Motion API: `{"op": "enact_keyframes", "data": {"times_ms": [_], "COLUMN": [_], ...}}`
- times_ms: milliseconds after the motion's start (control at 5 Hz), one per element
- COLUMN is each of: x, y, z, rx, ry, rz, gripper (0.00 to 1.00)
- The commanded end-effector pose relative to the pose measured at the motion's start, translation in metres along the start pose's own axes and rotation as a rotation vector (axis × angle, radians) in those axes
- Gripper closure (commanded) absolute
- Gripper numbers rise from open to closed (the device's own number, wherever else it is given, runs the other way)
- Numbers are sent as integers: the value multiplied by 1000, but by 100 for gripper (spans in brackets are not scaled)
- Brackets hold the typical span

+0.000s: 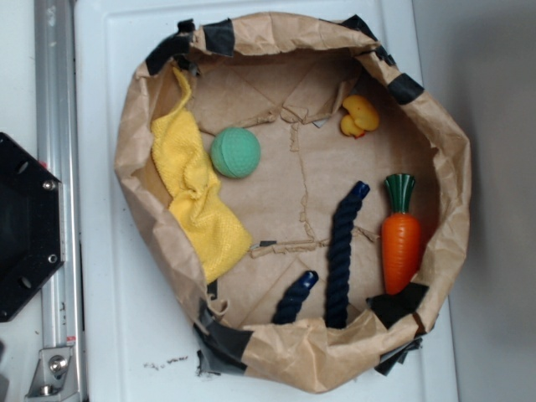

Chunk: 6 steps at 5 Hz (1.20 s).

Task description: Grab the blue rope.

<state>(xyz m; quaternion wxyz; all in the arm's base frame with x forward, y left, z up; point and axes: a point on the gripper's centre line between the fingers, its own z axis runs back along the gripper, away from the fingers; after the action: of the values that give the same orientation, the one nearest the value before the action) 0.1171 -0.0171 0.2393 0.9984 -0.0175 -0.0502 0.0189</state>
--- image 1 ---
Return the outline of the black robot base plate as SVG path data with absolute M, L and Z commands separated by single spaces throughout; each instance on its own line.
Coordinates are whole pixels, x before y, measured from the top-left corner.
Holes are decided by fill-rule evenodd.
M 1 322 L 13 320 L 63 265 L 61 182 L 1 134 Z

